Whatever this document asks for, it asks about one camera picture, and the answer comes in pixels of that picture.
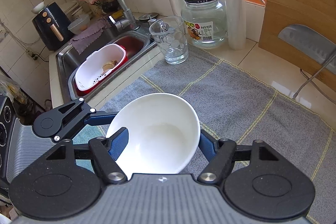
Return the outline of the white bowl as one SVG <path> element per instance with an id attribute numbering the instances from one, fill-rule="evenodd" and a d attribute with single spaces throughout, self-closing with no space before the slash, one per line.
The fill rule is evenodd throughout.
<path id="1" fill-rule="evenodd" d="M 106 135 L 121 127 L 128 129 L 129 141 L 116 163 L 128 178 L 135 173 L 179 173 L 194 156 L 201 135 L 194 108 L 169 93 L 133 100 L 118 112 Z"/>

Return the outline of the grey checked dish mat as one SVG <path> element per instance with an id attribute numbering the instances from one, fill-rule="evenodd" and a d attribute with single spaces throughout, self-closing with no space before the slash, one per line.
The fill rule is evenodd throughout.
<path id="1" fill-rule="evenodd" d="M 240 66 L 199 48 L 179 65 L 160 60 L 137 73 L 96 103 L 105 111 L 121 110 L 150 93 L 171 93 L 187 100 L 201 128 L 215 138 L 238 144 L 261 139 L 280 152 L 314 183 L 309 211 L 312 223 L 335 223 L 335 105 L 311 86 L 292 98 L 303 80 L 278 57 L 252 48 Z"/>

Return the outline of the white colander basket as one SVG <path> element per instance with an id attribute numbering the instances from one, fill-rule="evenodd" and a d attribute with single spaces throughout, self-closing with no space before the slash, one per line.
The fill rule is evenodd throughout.
<path id="1" fill-rule="evenodd" d="M 108 44 L 94 51 L 75 73 L 79 91 L 89 92 L 127 61 L 126 49 L 118 44 Z"/>

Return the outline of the steel sink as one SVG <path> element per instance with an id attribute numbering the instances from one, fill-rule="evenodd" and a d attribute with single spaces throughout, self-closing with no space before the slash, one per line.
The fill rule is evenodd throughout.
<path id="1" fill-rule="evenodd" d="M 105 28 L 82 53 L 72 44 L 57 53 L 56 67 L 64 103 L 80 97 L 91 100 L 157 46 L 148 24 L 136 23 L 135 30 Z"/>

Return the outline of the purple cloth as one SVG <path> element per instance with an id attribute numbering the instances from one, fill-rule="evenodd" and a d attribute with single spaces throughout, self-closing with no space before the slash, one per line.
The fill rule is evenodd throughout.
<path id="1" fill-rule="evenodd" d="M 90 25 L 86 30 L 80 34 L 75 35 L 70 44 L 75 48 L 78 54 L 82 54 L 89 45 L 97 40 L 110 24 L 105 19 L 99 19 L 94 24 Z"/>

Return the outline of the clear bowl by sink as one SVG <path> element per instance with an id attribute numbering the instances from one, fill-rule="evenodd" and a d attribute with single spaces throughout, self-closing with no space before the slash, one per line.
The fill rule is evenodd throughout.
<path id="1" fill-rule="evenodd" d="M 69 26 L 68 30 L 75 35 L 79 35 L 86 30 L 90 25 L 90 17 L 88 14 L 83 14 L 74 20 Z"/>

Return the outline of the black air fryer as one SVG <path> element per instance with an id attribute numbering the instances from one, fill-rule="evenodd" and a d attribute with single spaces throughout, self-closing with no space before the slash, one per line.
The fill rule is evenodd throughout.
<path id="1" fill-rule="evenodd" d="M 32 23 L 49 51 L 58 50 L 74 37 L 68 29 L 71 21 L 56 2 L 42 9 Z"/>

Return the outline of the red basin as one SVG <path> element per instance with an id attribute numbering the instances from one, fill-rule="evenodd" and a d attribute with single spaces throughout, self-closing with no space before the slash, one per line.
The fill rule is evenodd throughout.
<path id="1" fill-rule="evenodd" d="M 139 39 L 137 39 L 137 38 L 135 38 L 134 36 L 130 36 L 130 35 L 126 35 L 126 36 L 124 36 L 124 37 L 121 37 L 121 38 L 119 38 L 119 39 L 117 39 L 116 40 L 116 42 L 114 42 L 113 44 L 118 44 L 119 46 L 123 46 L 125 49 L 126 49 L 126 54 L 127 54 L 127 61 L 129 61 L 136 53 L 138 53 L 142 48 L 143 48 L 143 42 L 141 41 L 141 40 L 139 40 Z M 79 95 L 81 95 L 81 96 L 84 96 L 84 95 L 86 95 L 86 94 L 88 94 L 88 93 L 90 93 L 91 91 L 89 91 L 89 92 L 86 92 L 86 93 L 84 93 L 84 92 L 81 92 L 81 91 L 79 91 L 78 89 L 77 89 L 77 87 L 76 87 L 76 91 L 78 92 L 78 94 Z"/>

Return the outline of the steel faucet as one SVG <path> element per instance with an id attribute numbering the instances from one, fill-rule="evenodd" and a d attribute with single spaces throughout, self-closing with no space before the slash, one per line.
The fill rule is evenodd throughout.
<path id="1" fill-rule="evenodd" d="M 122 9 L 123 18 L 120 19 L 119 21 L 114 22 L 113 18 L 111 16 L 109 17 L 110 21 L 116 27 L 116 30 L 118 30 L 119 33 L 122 33 L 127 30 L 135 31 L 139 29 L 139 24 L 136 22 L 133 13 L 131 12 L 130 8 L 127 7 L 125 1 L 124 0 L 117 0 L 117 1 Z"/>

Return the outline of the clear drinking glass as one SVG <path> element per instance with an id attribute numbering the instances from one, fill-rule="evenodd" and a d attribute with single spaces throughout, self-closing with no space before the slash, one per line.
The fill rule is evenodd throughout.
<path id="1" fill-rule="evenodd" d="M 179 16 L 168 16 L 155 21 L 149 31 L 171 65 L 183 63 L 189 57 L 185 24 Z"/>

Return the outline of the large glass jar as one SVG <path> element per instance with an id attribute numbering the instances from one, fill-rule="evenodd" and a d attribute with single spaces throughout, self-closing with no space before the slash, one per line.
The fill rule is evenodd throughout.
<path id="1" fill-rule="evenodd" d="M 221 0 L 184 0 L 181 17 L 191 43 L 202 49 L 221 46 L 226 40 L 227 15 Z"/>

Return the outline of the bamboo cutting board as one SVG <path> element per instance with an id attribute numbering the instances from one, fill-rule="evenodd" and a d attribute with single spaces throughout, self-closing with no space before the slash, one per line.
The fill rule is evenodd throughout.
<path id="1" fill-rule="evenodd" d="M 303 24 L 335 42 L 335 0 L 267 0 L 259 47 L 309 74 L 321 65 L 278 38 L 291 24 Z"/>

